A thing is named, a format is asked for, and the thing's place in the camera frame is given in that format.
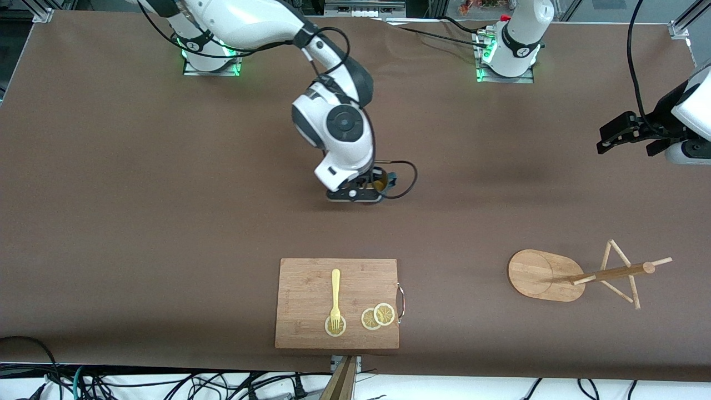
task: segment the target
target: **bamboo stand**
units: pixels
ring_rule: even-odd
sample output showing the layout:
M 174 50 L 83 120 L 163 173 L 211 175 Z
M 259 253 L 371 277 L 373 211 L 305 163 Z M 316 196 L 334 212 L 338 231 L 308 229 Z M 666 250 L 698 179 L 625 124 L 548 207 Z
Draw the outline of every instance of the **bamboo stand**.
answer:
M 606 269 L 610 250 L 620 256 L 624 267 Z M 583 273 L 580 265 L 570 258 L 538 250 L 523 250 L 516 253 L 508 264 L 508 278 L 511 285 L 522 295 L 543 300 L 569 302 L 579 298 L 585 290 L 585 283 L 600 282 L 621 298 L 640 309 L 635 275 L 654 273 L 658 265 L 671 262 L 671 257 L 661 260 L 632 264 L 622 253 L 614 240 L 607 241 L 602 256 L 602 266 L 596 273 Z M 628 277 L 632 297 L 621 292 L 608 280 Z

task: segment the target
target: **dried lemon slice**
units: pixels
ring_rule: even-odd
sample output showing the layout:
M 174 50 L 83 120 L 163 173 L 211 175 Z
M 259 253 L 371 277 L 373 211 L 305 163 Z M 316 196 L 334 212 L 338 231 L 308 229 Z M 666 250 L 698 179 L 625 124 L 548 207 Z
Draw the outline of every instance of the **dried lemon slice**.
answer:
M 326 323 L 324 323 L 324 329 L 326 330 L 326 333 L 328 335 L 333 336 L 333 337 L 339 337 L 341 336 L 345 331 L 346 331 L 346 319 L 343 318 L 341 315 L 341 326 L 338 327 L 338 330 L 333 331 L 331 330 L 331 327 L 329 326 L 329 322 L 331 321 L 331 317 L 326 317 Z
M 380 329 L 380 324 L 375 321 L 373 310 L 374 308 L 368 308 L 367 310 L 363 311 L 363 314 L 360 315 L 360 323 L 363 324 L 363 326 L 367 330 Z
M 382 302 L 374 307 L 373 317 L 379 325 L 390 325 L 392 321 L 395 321 L 395 309 L 392 308 L 392 305 Z

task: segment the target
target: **wooden rod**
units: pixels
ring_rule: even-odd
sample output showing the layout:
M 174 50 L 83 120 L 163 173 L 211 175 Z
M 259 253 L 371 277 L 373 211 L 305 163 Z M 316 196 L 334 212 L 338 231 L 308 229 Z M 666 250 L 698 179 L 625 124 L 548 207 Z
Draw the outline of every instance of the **wooden rod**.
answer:
M 607 244 L 605 245 L 605 254 L 602 255 L 602 265 L 600 266 L 600 270 L 604 270 L 607 267 L 607 258 L 610 256 L 610 242 L 612 239 L 607 241 Z
M 620 249 L 620 246 L 618 246 L 617 243 L 615 243 L 615 241 L 612 239 L 610 239 L 610 244 L 612 245 L 612 248 L 615 249 L 617 254 L 620 255 L 620 258 L 622 258 L 622 262 L 624 263 L 624 265 L 631 267 L 632 264 L 629 262 L 629 259 L 627 258 L 627 256 L 625 256 L 624 253 L 622 253 L 622 249 Z
M 637 294 L 637 284 L 634 282 L 634 277 L 632 275 L 629 276 L 629 285 L 632 288 L 632 298 L 634 299 L 634 309 L 639 310 L 640 306 L 639 306 L 639 295 Z
M 633 302 L 633 301 L 634 301 L 634 300 L 632 300 L 628 295 L 626 295 L 626 294 L 620 292 L 617 288 L 615 288 L 613 285 L 610 285 L 610 284 L 609 284 L 608 282 L 606 282 L 605 280 L 601 280 L 600 283 L 602 283 L 603 285 L 607 286 L 608 289 L 610 289 L 610 290 L 612 290 L 613 292 L 617 293 L 621 298 L 627 300 L 628 302 Z
M 662 258 L 661 260 L 652 261 L 652 264 L 654 264 L 654 266 L 657 266 L 657 265 L 662 265 L 662 264 L 666 264 L 666 263 L 671 263 L 672 261 L 673 260 L 671 259 L 671 257 L 667 257 L 667 258 Z
M 588 276 L 588 277 L 586 277 L 586 278 L 581 278 L 581 279 L 578 279 L 578 280 L 574 281 L 574 282 L 573 282 L 573 285 L 579 285 L 579 284 L 581 284 L 581 283 L 586 283 L 586 282 L 589 282 L 589 281 L 591 281 L 591 280 L 595 280 L 596 278 L 597 278 L 597 276 L 595 276 L 595 274 L 592 274 L 592 275 L 590 275 L 590 276 Z
M 624 278 L 628 275 L 632 276 L 632 275 L 652 274 L 652 273 L 654 273 L 654 270 L 655 270 L 654 264 L 642 263 L 642 264 L 630 265 L 629 268 L 620 267 L 620 268 L 613 268 L 611 270 L 601 270 L 601 271 L 597 271 L 596 273 L 584 273 L 582 275 L 573 275 L 573 276 L 568 277 L 568 279 L 570 280 L 570 282 L 573 285 L 579 285 L 580 283 L 585 283 L 585 282 L 599 282 L 601 280 L 612 280 L 612 279 Z

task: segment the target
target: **yellow fork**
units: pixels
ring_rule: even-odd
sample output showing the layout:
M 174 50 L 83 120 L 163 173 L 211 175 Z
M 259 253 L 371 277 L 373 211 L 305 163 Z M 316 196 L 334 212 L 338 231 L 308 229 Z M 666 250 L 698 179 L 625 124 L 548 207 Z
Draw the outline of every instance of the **yellow fork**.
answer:
M 332 332 L 337 332 L 341 327 L 341 311 L 338 309 L 338 289 L 341 285 L 341 270 L 331 271 L 331 285 L 333 286 L 333 308 L 331 308 L 331 320 L 328 326 Z

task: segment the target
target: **metal handle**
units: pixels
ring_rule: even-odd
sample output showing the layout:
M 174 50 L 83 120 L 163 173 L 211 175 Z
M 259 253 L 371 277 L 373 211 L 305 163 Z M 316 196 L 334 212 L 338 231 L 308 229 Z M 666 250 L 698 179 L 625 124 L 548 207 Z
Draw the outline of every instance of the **metal handle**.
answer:
M 397 282 L 397 289 L 402 293 L 402 312 L 397 316 L 397 324 L 402 322 L 402 317 L 405 316 L 405 289 L 402 288 L 400 282 Z

